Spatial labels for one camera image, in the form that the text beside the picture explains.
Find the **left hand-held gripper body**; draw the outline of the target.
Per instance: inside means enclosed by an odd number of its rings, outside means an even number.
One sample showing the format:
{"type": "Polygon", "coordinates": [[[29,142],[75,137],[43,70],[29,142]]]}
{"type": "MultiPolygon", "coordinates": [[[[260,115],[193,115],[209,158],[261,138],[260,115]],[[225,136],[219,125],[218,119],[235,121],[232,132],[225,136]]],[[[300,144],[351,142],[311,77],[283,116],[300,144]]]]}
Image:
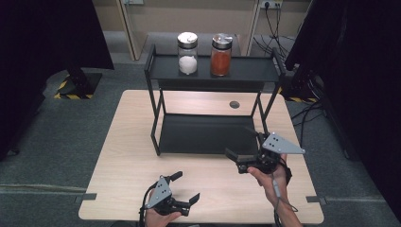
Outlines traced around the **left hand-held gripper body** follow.
{"type": "Polygon", "coordinates": [[[166,181],[167,176],[161,176],[159,180],[151,187],[153,190],[147,203],[143,205],[145,210],[154,209],[162,216],[169,215],[174,212],[180,212],[182,216],[189,215],[189,202],[177,201],[173,198],[172,191],[166,181]]]}

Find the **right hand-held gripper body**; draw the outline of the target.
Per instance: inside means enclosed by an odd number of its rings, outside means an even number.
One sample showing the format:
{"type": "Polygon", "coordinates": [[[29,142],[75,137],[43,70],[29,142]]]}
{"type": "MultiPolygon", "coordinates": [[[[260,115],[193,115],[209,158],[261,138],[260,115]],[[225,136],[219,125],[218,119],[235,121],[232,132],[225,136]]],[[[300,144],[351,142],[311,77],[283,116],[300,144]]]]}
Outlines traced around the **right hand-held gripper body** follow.
{"type": "Polygon", "coordinates": [[[253,155],[254,160],[247,163],[235,163],[239,174],[247,173],[252,166],[265,174],[273,173],[279,164],[285,166],[283,154],[305,154],[305,150],[279,134],[262,133],[262,138],[257,139],[259,149],[253,155]]]}

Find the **black metal shelf rack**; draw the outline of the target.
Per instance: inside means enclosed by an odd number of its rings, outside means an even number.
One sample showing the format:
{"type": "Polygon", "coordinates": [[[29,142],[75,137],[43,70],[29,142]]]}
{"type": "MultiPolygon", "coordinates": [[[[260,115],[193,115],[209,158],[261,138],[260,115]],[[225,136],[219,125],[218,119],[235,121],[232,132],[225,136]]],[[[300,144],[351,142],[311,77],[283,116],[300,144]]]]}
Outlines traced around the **black metal shelf rack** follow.
{"type": "Polygon", "coordinates": [[[268,57],[233,57],[226,76],[214,76],[210,66],[209,56],[199,56],[198,70],[187,76],[176,55],[150,48],[144,72],[157,154],[257,152],[257,139],[244,127],[268,131],[267,118],[286,74],[278,50],[268,57]],[[230,107],[233,100],[238,109],[230,107]]]}

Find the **glass jar with orange powder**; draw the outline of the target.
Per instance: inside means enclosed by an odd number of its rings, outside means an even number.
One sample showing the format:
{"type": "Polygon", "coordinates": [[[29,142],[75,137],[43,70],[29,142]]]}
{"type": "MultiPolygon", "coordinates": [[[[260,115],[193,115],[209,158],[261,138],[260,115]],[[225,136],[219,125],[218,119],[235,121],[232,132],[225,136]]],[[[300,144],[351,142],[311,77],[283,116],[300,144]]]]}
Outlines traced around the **glass jar with orange powder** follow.
{"type": "Polygon", "coordinates": [[[226,76],[230,70],[233,38],[225,33],[215,34],[212,38],[211,73],[226,76]]]}

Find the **glass jar with white granules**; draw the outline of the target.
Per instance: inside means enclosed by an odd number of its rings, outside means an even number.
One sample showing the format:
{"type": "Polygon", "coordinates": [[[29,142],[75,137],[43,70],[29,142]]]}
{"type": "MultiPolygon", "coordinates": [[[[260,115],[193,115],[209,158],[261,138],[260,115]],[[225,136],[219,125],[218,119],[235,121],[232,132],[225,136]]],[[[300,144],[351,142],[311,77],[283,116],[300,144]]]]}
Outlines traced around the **glass jar with white granules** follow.
{"type": "Polygon", "coordinates": [[[183,32],[177,37],[179,69],[186,75],[198,69],[198,36],[193,32],[183,32]]]}

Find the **person's left hand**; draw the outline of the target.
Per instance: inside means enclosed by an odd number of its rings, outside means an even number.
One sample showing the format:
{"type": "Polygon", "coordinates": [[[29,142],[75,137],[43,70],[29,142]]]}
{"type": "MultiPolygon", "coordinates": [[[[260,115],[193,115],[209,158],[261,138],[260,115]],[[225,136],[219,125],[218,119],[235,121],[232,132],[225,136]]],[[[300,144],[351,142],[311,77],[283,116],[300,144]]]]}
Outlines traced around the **person's left hand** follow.
{"type": "Polygon", "coordinates": [[[145,212],[146,227],[166,227],[170,222],[179,218],[182,214],[174,212],[166,216],[158,214],[154,209],[148,209],[145,212]]]}

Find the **person's right hand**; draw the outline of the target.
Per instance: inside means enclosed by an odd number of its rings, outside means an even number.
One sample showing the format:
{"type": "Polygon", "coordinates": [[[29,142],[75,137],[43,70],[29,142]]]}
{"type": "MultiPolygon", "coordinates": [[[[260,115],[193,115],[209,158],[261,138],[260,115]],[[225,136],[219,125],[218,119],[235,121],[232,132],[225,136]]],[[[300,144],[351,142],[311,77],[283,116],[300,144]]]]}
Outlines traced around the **person's right hand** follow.
{"type": "Polygon", "coordinates": [[[288,200],[286,169],[279,164],[272,174],[265,174],[255,167],[249,167],[247,171],[256,178],[260,186],[265,190],[268,201],[273,205],[279,198],[288,200]]]}

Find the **stand base with striped tape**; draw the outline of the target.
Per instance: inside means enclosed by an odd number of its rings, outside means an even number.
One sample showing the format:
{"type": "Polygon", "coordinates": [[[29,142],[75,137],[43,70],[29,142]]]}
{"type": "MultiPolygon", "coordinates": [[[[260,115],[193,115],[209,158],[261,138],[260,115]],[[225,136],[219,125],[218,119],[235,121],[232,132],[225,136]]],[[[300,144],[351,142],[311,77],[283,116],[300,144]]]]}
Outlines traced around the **stand base with striped tape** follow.
{"type": "Polygon", "coordinates": [[[94,96],[96,87],[102,78],[101,73],[86,73],[86,82],[76,84],[70,75],[62,81],[54,98],[58,99],[91,99],[94,96]]]}
{"type": "Polygon", "coordinates": [[[278,93],[287,101],[295,102],[317,102],[318,99],[309,88],[296,87],[288,84],[282,84],[278,93]]]}

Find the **black curtain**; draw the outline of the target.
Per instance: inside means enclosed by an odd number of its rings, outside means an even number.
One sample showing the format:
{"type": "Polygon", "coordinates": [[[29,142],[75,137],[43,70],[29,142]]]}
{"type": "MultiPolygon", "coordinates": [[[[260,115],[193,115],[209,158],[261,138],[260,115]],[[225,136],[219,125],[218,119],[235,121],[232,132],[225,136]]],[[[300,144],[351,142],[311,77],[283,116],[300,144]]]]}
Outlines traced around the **black curtain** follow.
{"type": "Polygon", "coordinates": [[[312,0],[287,60],[315,76],[350,156],[401,221],[401,0],[312,0]]]}
{"type": "Polygon", "coordinates": [[[0,161],[63,70],[112,69],[93,0],[0,0],[0,161]]]}

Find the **white post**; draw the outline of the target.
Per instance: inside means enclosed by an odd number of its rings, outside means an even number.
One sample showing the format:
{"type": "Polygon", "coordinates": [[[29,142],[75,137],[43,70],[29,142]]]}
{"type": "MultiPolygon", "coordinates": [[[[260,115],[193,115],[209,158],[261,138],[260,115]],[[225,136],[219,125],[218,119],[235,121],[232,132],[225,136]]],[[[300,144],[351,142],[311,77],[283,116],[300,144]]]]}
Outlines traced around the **white post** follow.
{"type": "Polygon", "coordinates": [[[251,17],[248,23],[247,34],[244,35],[241,40],[241,54],[243,56],[251,55],[253,46],[253,36],[257,28],[259,13],[261,9],[260,7],[261,0],[252,0],[252,3],[253,7],[250,10],[251,17]]]}
{"type": "Polygon", "coordinates": [[[122,26],[128,42],[128,48],[133,61],[139,61],[141,52],[137,50],[135,36],[131,27],[131,18],[128,13],[129,0],[116,0],[117,8],[119,10],[122,26]]]}

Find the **white wall socket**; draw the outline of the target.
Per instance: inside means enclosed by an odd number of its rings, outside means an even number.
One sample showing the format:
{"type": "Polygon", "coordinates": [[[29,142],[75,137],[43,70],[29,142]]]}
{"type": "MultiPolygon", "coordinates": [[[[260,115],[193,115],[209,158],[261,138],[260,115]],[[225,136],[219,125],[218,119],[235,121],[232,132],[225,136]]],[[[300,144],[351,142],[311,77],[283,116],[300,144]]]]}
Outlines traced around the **white wall socket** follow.
{"type": "Polygon", "coordinates": [[[260,3],[262,9],[279,9],[283,5],[283,0],[263,0],[260,3]]]}

